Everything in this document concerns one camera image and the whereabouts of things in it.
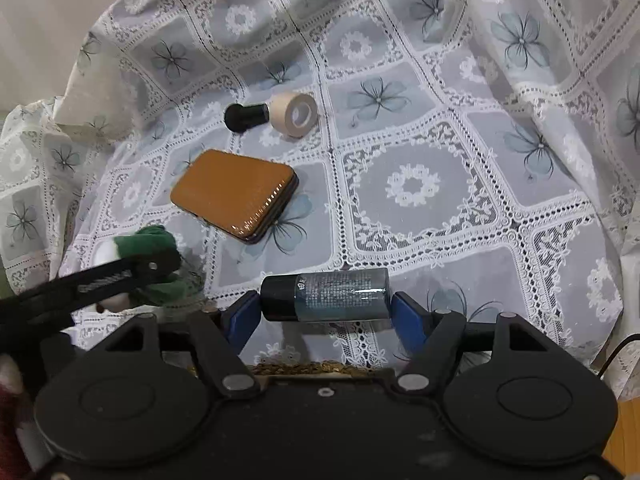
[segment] white lace tablecloth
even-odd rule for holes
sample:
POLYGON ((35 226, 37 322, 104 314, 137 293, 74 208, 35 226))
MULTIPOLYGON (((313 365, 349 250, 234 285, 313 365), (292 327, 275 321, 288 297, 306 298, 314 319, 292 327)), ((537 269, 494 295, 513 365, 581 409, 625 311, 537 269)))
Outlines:
MULTIPOLYGON (((517 312, 588 364, 616 322, 609 351, 640 324, 639 6, 119 0, 87 35, 65 96, 4 124, 11 286, 87 268, 105 238, 161 223, 198 291, 168 317, 225 307, 269 273, 387 266, 426 308, 517 312), (284 90, 318 102, 305 138, 224 127, 229 103, 284 90), (259 244, 171 204, 206 149, 295 168, 300 186, 259 244)), ((81 312, 76 342, 130 315, 81 312)), ((629 346, 609 373, 623 397, 640 393, 639 353, 629 346)), ((361 367, 405 355, 388 322, 263 321, 242 353, 361 367)))

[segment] wallet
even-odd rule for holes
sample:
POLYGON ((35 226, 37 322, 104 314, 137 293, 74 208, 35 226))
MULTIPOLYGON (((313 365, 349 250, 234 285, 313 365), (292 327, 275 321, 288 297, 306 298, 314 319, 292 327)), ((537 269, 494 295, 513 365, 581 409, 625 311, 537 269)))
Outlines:
POLYGON ((207 150, 175 184, 171 202, 247 243, 256 243, 298 186, 286 164, 207 150))

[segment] silver screw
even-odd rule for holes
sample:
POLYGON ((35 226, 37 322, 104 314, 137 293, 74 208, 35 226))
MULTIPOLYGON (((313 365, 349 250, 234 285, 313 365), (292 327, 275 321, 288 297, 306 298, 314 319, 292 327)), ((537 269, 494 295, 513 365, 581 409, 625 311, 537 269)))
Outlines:
POLYGON ((241 392, 248 390, 254 385, 254 380, 248 375, 235 374, 228 375, 222 379, 222 385, 230 392, 241 392))
POLYGON ((429 380, 424 375, 407 374, 400 376, 398 386, 408 392, 414 392, 415 390, 422 390, 429 386, 429 380))
POLYGON ((318 395, 320 397, 333 397, 334 393, 335 393, 335 391, 332 390, 331 388, 320 388, 318 390, 318 395))

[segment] black bottle cap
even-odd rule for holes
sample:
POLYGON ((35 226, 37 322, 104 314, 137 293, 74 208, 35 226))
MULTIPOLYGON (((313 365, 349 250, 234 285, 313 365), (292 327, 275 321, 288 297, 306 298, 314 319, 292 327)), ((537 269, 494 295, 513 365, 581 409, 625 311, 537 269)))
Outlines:
POLYGON ((267 276, 260 287, 260 305, 269 321, 297 321, 295 295, 298 274, 267 276))
POLYGON ((249 128, 268 122, 269 109, 265 104, 242 106, 234 103, 225 110, 225 125, 236 134, 242 134, 249 128))

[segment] beige curtain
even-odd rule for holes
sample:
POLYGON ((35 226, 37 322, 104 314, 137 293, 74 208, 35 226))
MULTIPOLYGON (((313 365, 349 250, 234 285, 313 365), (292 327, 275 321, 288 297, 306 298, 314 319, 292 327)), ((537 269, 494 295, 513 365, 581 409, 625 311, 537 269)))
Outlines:
POLYGON ((115 0, 0 0, 0 112, 62 95, 87 30, 115 0))

